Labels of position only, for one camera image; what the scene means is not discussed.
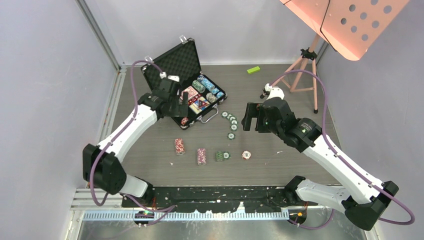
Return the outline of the red 100 chip stack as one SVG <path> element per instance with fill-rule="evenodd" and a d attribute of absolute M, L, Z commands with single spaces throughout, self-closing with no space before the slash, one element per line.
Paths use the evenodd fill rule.
<path fill-rule="evenodd" d="M 251 157 L 252 157 L 252 153 L 248 150 L 243 151 L 241 154 L 241 158 L 243 160 L 249 160 Z"/>

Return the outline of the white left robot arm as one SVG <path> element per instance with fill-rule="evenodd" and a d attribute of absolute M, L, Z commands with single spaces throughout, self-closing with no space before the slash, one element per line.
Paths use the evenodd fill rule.
<path fill-rule="evenodd" d="M 160 77 L 158 86 L 136 98 L 134 110 L 111 135 L 84 147 L 83 178 L 92 188 L 110 195 L 132 195 L 141 207 L 153 202 L 149 183 L 127 174 L 122 162 L 134 143 L 159 119 L 187 116 L 188 94 L 181 93 L 181 85 L 182 80 L 176 75 Z"/>

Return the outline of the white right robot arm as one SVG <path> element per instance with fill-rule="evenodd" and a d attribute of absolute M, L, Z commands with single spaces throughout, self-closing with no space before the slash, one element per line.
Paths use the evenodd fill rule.
<path fill-rule="evenodd" d="M 399 191 L 392 181 L 382 182 L 363 170 L 324 134 L 312 119 L 298 118 L 279 87 L 272 87 L 263 103 L 248 102 L 241 121 L 244 131 L 272 133 L 287 146 L 311 158 L 341 185 L 318 184 L 296 175 L 284 187 L 291 205 L 313 202 L 343 213 L 356 227 L 370 231 Z"/>

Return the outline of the red white chip roll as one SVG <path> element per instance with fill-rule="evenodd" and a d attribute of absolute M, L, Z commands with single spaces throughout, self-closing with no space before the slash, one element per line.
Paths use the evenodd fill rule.
<path fill-rule="evenodd" d="M 176 155 L 180 156 L 185 154 L 184 141 L 182 138 L 176 138 L 174 140 L 174 146 Z"/>

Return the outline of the red playing card box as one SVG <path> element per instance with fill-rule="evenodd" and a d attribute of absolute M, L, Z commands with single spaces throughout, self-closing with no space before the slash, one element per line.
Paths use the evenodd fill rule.
<path fill-rule="evenodd" d="M 189 86 L 186 89 L 184 89 L 180 94 L 180 99 L 184 99 L 184 94 L 187 93 L 187 99 L 191 100 L 193 97 L 197 96 L 199 92 L 193 87 Z"/>

